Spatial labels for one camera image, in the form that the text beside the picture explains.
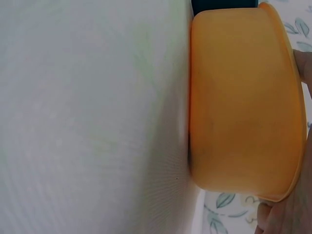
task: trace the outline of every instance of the hand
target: hand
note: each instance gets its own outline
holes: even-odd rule
[[[312,53],[294,51],[299,73],[312,96]],[[312,130],[298,183],[285,200],[263,201],[255,234],[312,234]]]

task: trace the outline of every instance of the leaf pattern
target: leaf pattern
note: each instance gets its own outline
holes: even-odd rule
[[[296,18],[295,25],[299,33],[303,34],[307,38],[310,32],[308,25],[299,17]]]
[[[286,28],[286,32],[290,34],[299,34],[299,32],[295,30],[295,28],[290,23],[285,22],[284,26]]]
[[[221,193],[216,200],[216,207],[222,208],[229,205],[233,199],[235,198],[235,194]]]
[[[304,51],[304,52],[312,52],[312,45],[305,43],[303,41],[298,41],[297,45],[299,47],[300,50]]]
[[[208,214],[208,223],[210,225],[210,234],[228,234],[228,230],[225,228],[218,215],[210,212]]]

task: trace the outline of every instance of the white fabric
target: white fabric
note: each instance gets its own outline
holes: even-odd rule
[[[188,0],[0,1],[0,234],[199,228],[190,20]]]

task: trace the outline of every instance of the orange plastic bowl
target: orange plastic bowl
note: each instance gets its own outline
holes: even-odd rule
[[[191,32],[191,172],[203,189],[285,198],[307,136],[284,26],[269,4],[199,13]]]

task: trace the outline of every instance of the plastic bowl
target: plastic bowl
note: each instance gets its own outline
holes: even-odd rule
[[[191,31],[191,173],[206,190],[284,199],[307,138],[299,73],[275,9],[210,10]]]

